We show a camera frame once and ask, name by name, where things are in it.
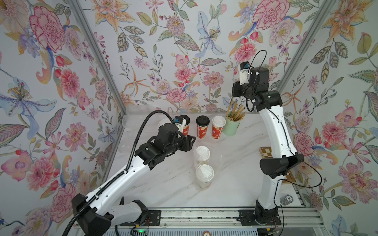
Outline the cream cup white lid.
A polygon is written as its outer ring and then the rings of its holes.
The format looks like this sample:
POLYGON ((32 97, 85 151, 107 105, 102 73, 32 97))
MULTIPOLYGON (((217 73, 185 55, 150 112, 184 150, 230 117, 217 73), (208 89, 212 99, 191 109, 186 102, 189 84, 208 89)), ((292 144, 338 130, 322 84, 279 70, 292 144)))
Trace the cream cup white lid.
POLYGON ((215 176, 214 169, 207 164, 202 164, 196 169, 196 181, 201 189, 206 189, 210 186, 215 176))
POLYGON ((211 152, 206 146, 198 146, 195 149, 194 164, 200 166, 202 164, 208 164, 210 160, 211 152))

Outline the clear plastic carrier bag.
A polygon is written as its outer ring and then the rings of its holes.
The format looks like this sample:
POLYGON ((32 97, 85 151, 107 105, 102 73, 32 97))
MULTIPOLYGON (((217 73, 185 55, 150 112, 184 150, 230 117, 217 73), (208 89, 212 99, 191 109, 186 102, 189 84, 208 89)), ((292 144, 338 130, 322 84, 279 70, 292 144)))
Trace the clear plastic carrier bag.
POLYGON ((198 189, 208 189, 223 165, 223 155, 220 147, 217 144, 205 142, 195 145, 193 165, 198 189))

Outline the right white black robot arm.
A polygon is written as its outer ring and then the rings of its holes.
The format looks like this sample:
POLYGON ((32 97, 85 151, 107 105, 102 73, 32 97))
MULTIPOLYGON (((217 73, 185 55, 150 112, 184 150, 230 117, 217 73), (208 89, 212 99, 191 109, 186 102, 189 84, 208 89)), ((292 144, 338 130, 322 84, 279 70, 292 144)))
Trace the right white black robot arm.
POLYGON ((233 84, 232 96, 242 96, 253 103, 263 118, 272 146, 271 158, 263 158, 259 162, 265 176, 254 211, 254 220, 265 225, 278 216, 279 206, 275 200, 284 176, 303 162, 304 156, 298 153, 289 137, 280 94, 276 90, 269 90, 267 68, 241 63, 239 81, 233 84))

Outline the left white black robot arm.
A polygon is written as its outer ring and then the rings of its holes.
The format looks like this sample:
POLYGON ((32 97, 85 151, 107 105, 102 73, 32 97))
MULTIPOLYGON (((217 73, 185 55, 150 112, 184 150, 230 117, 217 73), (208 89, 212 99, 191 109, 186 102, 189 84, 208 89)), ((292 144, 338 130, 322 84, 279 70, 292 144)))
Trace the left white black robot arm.
POLYGON ((196 138, 185 136, 174 124, 164 124, 158 134, 135 151, 127 165, 97 189, 87 195, 77 194, 72 199, 74 217, 64 231, 67 236, 74 223, 78 223, 86 236, 102 236, 114 225, 136 222, 146 211, 139 201, 128 205, 114 203, 141 176, 177 151, 192 150, 196 138))

